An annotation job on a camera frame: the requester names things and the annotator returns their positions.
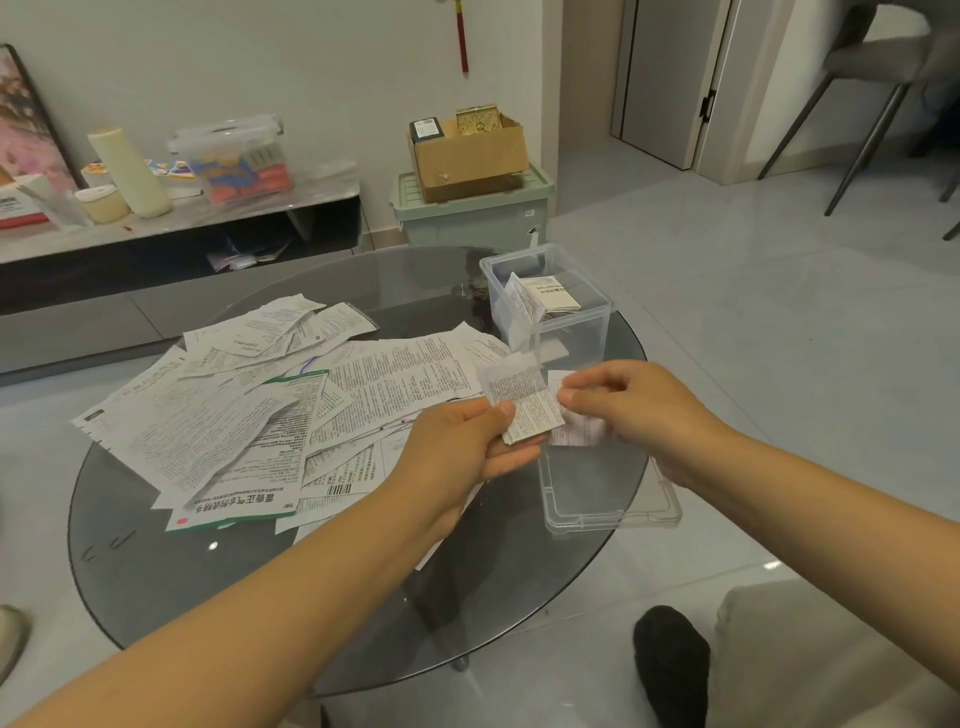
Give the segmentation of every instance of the pink painting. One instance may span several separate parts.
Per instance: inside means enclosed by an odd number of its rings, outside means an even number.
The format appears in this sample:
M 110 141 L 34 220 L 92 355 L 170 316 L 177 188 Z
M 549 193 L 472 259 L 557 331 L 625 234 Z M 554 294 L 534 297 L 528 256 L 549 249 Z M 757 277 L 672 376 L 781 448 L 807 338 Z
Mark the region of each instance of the pink painting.
M 59 190 L 77 189 L 50 121 L 15 52 L 0 44 L 0 165 L 13 176 L 42 174 Z

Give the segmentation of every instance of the hand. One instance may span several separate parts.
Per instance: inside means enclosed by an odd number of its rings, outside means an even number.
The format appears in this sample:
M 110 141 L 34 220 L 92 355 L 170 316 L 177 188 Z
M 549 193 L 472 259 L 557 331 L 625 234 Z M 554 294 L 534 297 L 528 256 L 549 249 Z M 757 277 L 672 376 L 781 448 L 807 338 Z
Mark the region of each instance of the hand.
M 391 480 L 419 484 L 420 496 L 443 515 L 443 531 L 449 533 L 474 485 L 540 457 L 545 434 L 512 446 L 501 439 L 515 414 L 511 402 L 491 407 L 484 398 L 424 410 L 414 422 Z
M 572 374 L 557 400 L 606 420 L 624 440 L 666 463 L 684 462 L 703 435 L 727 430 L 679 379 L 646 361 L 608 361 Z

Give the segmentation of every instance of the left hand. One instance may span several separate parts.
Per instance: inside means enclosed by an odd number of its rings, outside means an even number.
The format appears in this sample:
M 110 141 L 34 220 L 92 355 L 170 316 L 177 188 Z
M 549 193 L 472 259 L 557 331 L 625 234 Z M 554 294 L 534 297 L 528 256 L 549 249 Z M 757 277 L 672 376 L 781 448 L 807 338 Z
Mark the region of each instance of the left hand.
M 421 497 L 436 508 L 447 533 L 460 519 L 470 489 L 477 483 L 522 468 L 540 457 L 547 435 L 512 446 L 502 438 L 516 409 L 495 407 L 480 398 L 440 404 L 417 417 L 391 480 L 417 484 Z

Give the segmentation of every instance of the foot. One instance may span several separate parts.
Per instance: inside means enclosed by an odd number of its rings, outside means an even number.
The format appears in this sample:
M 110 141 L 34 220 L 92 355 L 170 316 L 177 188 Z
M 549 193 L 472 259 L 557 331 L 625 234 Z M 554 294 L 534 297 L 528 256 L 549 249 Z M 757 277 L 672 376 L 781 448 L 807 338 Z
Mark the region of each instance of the foot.
M 710 646 L 673 607 L 651 609 L 634 627 L 640 682 L 663 728 L 704 728 Z
M 30 635 L 30 623 L 23 612 L 6 604 L 0 605 L 0 685 L 23 654 Z

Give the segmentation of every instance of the plastic storage box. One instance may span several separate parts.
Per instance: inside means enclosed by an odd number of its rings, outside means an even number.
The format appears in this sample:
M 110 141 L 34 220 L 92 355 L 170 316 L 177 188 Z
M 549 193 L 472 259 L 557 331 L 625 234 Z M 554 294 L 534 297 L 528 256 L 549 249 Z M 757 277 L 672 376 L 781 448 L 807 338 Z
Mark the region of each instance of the plastic storage box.
M 515 352 L 533 352 L 544 379 L 550 370 L 576 370 L 604 359 L 611 300 L 565 251 L 553 245 L 484 258 L 493 322 Z M 511 273 L 555 276 L 581 310 L 530 324 L 504 294 Z M 636 526 L 675 526 L 683 512 L 673 486 L 635 446 L 605 437 L 593 448 L 544 449 L 540 494 L 546 527 L 557 534 Z
M 210 202 L 221 204 L 294 186 L 276 138 L 283 122 L 270 114 L 180 129 L 167 143 L 182 155 Z
M 417 175 L 400 175 L 390 204 L 411 245 L 461 245 L 515 251 L 546 237 L 547 203 L 555 185 L 537 167 L 523 186 L 492 195 L 426 203 Z

